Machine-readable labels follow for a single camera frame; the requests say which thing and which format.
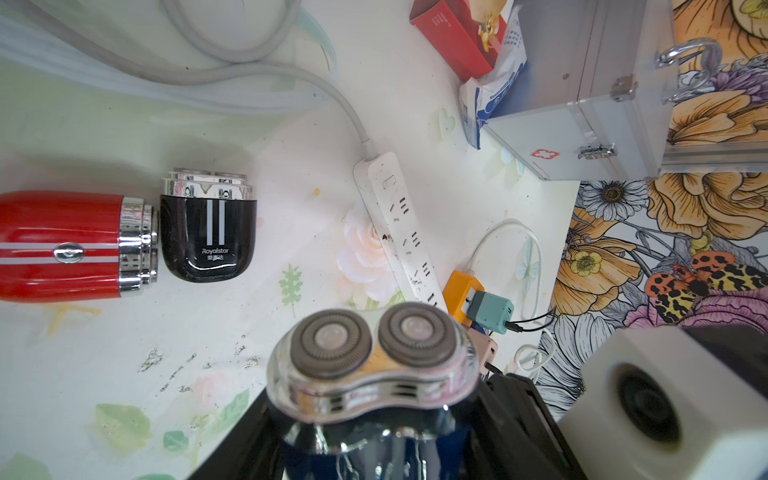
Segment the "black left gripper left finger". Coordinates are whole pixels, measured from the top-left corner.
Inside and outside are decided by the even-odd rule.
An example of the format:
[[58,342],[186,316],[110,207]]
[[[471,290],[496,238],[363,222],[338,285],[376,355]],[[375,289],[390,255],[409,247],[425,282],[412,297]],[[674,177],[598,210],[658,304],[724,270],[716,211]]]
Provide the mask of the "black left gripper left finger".
[[188,479],[282,479],[281,440],[272,413],[272,404],[263,390]]

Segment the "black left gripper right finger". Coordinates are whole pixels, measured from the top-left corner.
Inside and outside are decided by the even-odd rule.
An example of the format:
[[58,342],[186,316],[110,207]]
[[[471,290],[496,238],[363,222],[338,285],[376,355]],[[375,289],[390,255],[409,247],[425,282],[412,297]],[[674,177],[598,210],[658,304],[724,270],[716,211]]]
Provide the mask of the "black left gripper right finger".
[[467,440],[469,479],[587,478],[531,379],[478,383]]

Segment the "white power strip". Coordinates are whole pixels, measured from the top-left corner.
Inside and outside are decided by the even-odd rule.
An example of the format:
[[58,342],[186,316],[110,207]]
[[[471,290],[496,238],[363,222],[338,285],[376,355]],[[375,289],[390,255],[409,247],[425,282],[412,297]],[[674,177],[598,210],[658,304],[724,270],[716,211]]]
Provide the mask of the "white power strip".
[[426,236],[397,156],[388,152],[362,160],[353,176],[404,299],[444,310]]

